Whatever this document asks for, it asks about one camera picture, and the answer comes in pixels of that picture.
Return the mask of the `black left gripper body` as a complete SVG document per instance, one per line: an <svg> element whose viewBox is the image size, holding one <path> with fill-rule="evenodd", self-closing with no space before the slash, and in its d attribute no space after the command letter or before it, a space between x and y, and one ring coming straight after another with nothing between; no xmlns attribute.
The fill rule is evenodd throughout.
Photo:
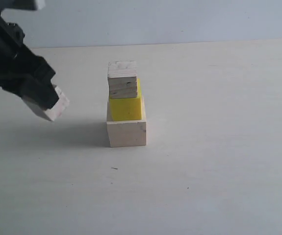
<svg viewBox="0 0 282 235"><path fill-rule="evenodd" d="M34 54L24 44L25 34L16 23L7 23L0 10L0 87L5 91L20 95L22 74L41 78L54 74L47 61Z"/></svg>

